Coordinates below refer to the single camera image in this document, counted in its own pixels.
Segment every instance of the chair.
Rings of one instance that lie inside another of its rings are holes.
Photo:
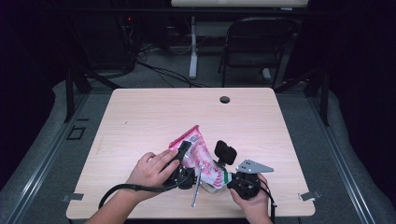
[[[226,69],[275,68],[272,88],[276,84],[285,45],[297,33],[297,22],[285,18],[244,18],[228,29],[218,72],[222,67],[222,87]]]

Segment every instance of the wooden table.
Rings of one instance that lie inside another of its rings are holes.
[[[219,98],[227,96],[230,103]],[[137,161],[148,151],[160,153],[184,132],[199,125],[214,160],[214,148],[223,140],[237,150],[227,170],[244,159],[275,169],[264,174],[278,205],[278,217],[303,217],[315,213],[312,202],[299,200],[308,192],[288,129],[272,89],[119,89],[115,90],[93,141],[67,217],[90,217],[113,186],[124,183]],[[200,188],[191,207],[194,188],[173,189],[144,201],[129,218],[243,217],[227,188],[210,194]]]

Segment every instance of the crumpled bag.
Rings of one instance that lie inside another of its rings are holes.
[[[170,143],[169,149],[178,150],[183,141],[191,143],[189,150],[181,161],[183,166],[194,168],[196,174],[199,172],[199,167],[202,167],[201,180],[215,189],[221,189],[231,181],[231,174],[218,167],[210,157],[204,138],[199,131],[199,125],[195,125]]]

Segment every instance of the wrist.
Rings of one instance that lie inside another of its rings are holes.
[[[250,224],[268,224],[272,223],[268,214],[263,211],[260,212],[246,212],[244,211],[245,217]]]
[[[137,191],[133,189],[119,189],[116,195],[125,203],[128,203],[133,207],[135,207],[138,203],[142,201],[139,199]]]

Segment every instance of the cable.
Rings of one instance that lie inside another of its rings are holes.
[[[175,189],[182,183],[186,182],[189,179],[188,176],[186,176],[184,179],[176,183],[175,185],[167,186],[167,187],[160,187],[160,188],[155,188],[155,187],[146,187],[146,186],[141,186],[141,185],[134,185],[134,184],[119,184],[111,188],[102,198],[102,200],[99,202],[98,209],[100,209],[106,202],[107,198],[113,194],[115,191],[119,189],[134,189],[135,191],[139,190],[144,190],[144,191],[150,191],[150,192],[166,192],[170,189]]]
[[[176,73],[176,72],[173,72],[173,71],[170,71],[168,69],[155,67],[155,66],[152,66],[152,65],[149,65],[149,64],[146,64],[146,63],[142,63],[142,62],[139,62],[139,61],[137,61],[136,63],[140,64],[140,65],[142,65],[144,67],[147,67],[148,69],[153,70],[154,72],[156,72],[171,87],[174,87],[174,86],[172,86],[169,82],[167,82],[163,78],[163,75],[167,76],[167,77],[171,77],[171,78],[177,79],[177,80],[179,80],[181,82],[187,83],[187,84],[189,84],[190,88],[191,87],[208,87],[208,86],[203,85],[203,84],[192,83],[192,82],[189,81],[188,78],[184,77],[183,75],[181,75],[179,73]]]

